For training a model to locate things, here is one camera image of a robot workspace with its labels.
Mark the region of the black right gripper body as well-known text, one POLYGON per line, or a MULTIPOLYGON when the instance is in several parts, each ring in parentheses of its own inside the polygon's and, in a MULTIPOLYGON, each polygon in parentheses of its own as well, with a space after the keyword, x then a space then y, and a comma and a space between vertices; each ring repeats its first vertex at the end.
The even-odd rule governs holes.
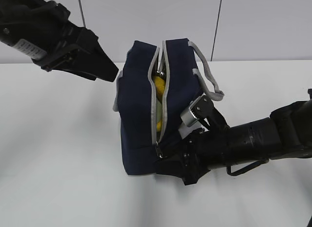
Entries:
POLYGON ((199 137, 205 134, 204 129, 196 129, 186 138, 167 144, 162 149, 162 159, 180 157, 184 161, 184 185, 193 185, 210 170, 200 159, 198 150, 199 137))

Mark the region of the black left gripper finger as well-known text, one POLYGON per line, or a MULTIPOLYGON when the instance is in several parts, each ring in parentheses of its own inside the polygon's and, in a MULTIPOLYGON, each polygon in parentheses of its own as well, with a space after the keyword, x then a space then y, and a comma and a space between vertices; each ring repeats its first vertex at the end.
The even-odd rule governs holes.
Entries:
POLYGON ((97 79, 114 82, 119 69, 97 43, 91 52, 79 50, 73 61, 73 67, 92 71, 97 79))
POLYGON ((79 77, 82 77, 91 81, 95 81, 97 79, 96 76, 92 74, 92 71, 90 71, 88 68, 85 69, 85 68, 59 65, 59 66, 54 66, 53 70, 70 73, 70 74, 73 74, 73 75, 76 75, 76 76, 79 76, 79 77))

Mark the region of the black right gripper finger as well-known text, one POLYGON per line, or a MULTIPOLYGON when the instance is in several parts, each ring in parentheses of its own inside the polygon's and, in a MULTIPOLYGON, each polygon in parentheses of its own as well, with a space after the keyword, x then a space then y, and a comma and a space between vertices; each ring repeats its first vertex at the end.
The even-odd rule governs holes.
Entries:
POLYGON ((154 167, 156 174, 185 178, 184 161, 180 157, 158 160, 154 163, 154 167))

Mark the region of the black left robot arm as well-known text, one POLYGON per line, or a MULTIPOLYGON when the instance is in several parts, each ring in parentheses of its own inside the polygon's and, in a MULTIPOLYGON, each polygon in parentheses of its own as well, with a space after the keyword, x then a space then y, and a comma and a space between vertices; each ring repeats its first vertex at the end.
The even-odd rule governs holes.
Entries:
POLYGON ((46 72, 114 82, 118 68, 98 36, 72 23, 70 14, 54 0, 0 0, 0 41, 46 72))

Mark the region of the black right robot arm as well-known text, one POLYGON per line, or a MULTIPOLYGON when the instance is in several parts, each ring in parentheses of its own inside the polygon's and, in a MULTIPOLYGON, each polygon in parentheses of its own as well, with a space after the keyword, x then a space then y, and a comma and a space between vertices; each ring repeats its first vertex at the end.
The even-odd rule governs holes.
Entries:
POLYGON ((226 168, 239 176, 270 160, 309 159, 312 156, 312 102, 297 101, 269 117, 230 127, 209 97, 198 97, 181 114, 190 126, 186 138, 165 147, 155 163, 156 174, 181 178, 192 185, 206 173, 226 168))

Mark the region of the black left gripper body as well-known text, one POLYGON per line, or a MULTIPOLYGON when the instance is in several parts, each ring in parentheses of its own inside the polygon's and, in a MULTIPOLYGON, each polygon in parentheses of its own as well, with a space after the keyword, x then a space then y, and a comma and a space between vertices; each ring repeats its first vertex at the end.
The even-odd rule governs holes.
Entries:
POLYGON ((82 71, 82 62, 93 53, 98 44, 98 36, 85 27, 71 26, 46 56, 33 63, 45 71, 82 71))

